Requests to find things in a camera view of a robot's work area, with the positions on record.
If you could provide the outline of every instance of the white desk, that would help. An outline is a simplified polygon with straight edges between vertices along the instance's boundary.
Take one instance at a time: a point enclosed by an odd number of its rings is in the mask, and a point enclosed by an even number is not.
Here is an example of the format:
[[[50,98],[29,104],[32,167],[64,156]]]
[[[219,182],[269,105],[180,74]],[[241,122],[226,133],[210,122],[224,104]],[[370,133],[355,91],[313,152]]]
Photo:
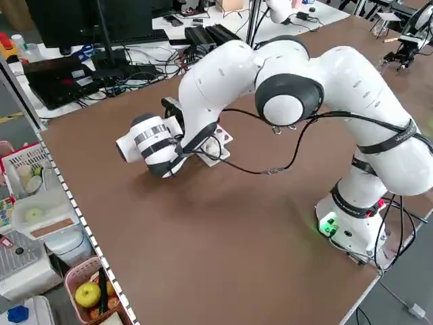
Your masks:
[[[249,0],[246,0],[246,4],[244,6],[244,9],[248,9],[248,5],[250,4]],[[316,11],[311,13],[309,12],[309,7],[315,7]],[[265,11],[267,8],[266,4],[263,3],[261,7],[261,11]],[[298,11],[302,12],[309,12],[309,14],[312,17],[318,18],[322,24],[327,25],[331,24],[333,22],[336,22],[338,20],[342,20],[347,18],[349,15],[345,12],[341,12],[340,10],[337,10],[333,7],[330,7],[324,3],[320,3],[318,1],[315,2],[314,5],[301,5],[298,9],[293,9],[293,13],[296,13]],[[248,29],[248,24],[246,24],[246,21],[249,16],[249,11],[244,11],[240,13],[242,15],[242,18],[237,14],[233,13],[228,15],[227,17],[223,18],[223,13],[218,11],[215,7],[211,7],[208,10],[210,18],[206,14],[200,15],[197,18],[203,18],[204,19],[204,25],[205,26],[212,26],[214,24],[222,24],[229,30],[236,33],[239,28],[242,27],[242,29],[239,30],[237,35],[239,35],[242,39],[246,38],[246,33]],[[192,19],[181,19],[184,23],[183,26],[179,27],[172,27],[168,22],[166,22],[163,18],[156,18],[153,21],[153,27],[154,29],[162,28],[166,31],[169,39],[184,39],[185,38],[185,27],[191,26]],[[304,25],[310,29],[314,29],[319,27],[319,23],[312,23],[312,22],[305,22],[302,20],[297,21],[295,17],[293,17],[293,21],[297,24]],[[276,37],[279,35],[299,35],[301,33],[308,32],[308,30],[301,26],[295,26],[293,24],[290,25],[281,25],[281,24],[274,24],[272,23],[271,19],[265,18],[258,30],[258,33],[256,35],[256,41],[264,41],[267,39],[270,39],[272,37]],[[47,49],[44,44],[39,44],[39,48],[41,50],[41,53],[44,57],[47,59],[53,59],[53,58],[60,58],[60,52],[58,49]],[[81,48],[81,46],[73,47],[73,51],[77,51]],[[143,62],[143,63],[156,63],[154,60],[168,60],[172,52],[174,52],[175,49],[173,49],[168,42],[161,42],[161,43],[149,43],[149,44],[143,44],[139,47],[132,47],[132,50],[130,51],[131,58],[134,62]],[[84,62],[89,68],[94,70],[94,66],[91,62],[91,60],[87,60]],[[34,93],[31,91],[30,87],[28,86],[27,78],[22,74],[22,66],[20,63],[17,64],[11,64],[11,69],[14,71],[14,73],[17,76],[18,82],[21,84],[25,94],[28,96],[30,103],[35,107],[35,110],[40,118],[56,118],[61,115],[68,114],[70,112],[74,112],[75,110],[80,110],[81,106],[79,106],[76,103],[71,103],[65,106],[62,106],[61,108],[58,108],[56,110],[48,110],[42,102],[34,95]],[[103,98],[104,95],[102,93],[96,93],[92,95],[93,98]],[[84,103],[90,105],[94,102],[89,100],[83,100]]]

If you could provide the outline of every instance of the blue object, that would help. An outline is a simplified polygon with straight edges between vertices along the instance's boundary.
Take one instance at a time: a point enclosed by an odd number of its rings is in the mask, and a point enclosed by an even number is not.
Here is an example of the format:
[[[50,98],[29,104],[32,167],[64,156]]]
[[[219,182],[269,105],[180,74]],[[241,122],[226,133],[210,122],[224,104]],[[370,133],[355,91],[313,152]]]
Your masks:
[[[7,320],[12,323],[20,323],[28,319],[28,308],[25,306],[16,306],[8,309]]]
[[[71,56],[78,56],[80,61],[88,60],[95,53],[93,45],[84,45],[80,50],[71,54]]]

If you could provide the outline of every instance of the green led light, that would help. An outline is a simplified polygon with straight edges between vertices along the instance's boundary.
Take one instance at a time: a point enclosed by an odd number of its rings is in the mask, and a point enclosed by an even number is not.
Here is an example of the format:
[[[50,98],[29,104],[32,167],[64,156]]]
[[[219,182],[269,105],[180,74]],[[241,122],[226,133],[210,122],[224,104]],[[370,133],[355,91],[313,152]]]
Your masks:
[[[322,232],[326,234],[335,234],[338,230],[337,215],[335,212],[328,213],[323,219],[320,220],[319,227]]]

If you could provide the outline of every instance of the white robotic arm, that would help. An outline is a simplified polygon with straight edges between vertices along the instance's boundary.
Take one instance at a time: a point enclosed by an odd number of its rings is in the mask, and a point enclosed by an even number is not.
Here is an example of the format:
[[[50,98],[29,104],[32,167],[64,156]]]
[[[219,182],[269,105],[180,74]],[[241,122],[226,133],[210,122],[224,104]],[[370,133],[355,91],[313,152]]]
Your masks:
[[[276,24],[285,22],[292,13],[292,0],[265,0],[271,20]]]
[[[170,135],[159,116],[145,115],[117,141],[118,147],[126,160],[139,157],[137,150],[131,153],[138,148],[152,173],[169,177],[213,134],[223,108],[251,88],[258,115],[273,126],[311,118],[325,102],[333,111],[404,129],[392,131],[369,121],[344,119],[358,149],[349,175],[318,202],[316,215],[319,230],[345,249],[371,256],[378,234],[377,249],[385,243],[379,211],[388,190],[417,195],[433,187],[430,147],[413,136],[419,133],[416,124],[370,62],[350,47],[335,47],[310,58],[306,47],[289,36],[263,42],[256,51],[241,41],[215,49],[181,81],[182,140]]]

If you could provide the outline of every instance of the bottle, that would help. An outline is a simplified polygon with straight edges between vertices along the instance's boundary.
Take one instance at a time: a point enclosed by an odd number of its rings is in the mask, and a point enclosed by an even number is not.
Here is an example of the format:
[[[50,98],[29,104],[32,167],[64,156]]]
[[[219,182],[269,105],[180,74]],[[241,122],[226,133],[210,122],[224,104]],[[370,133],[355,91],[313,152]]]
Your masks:
[[[25,60],[24,51],[26,50],[25,48],[26,42],[24,38],[22,37],[21,34],[15,34],[11,36],[11,39],[18,50],[18,59],[20,59],[20,61]]]

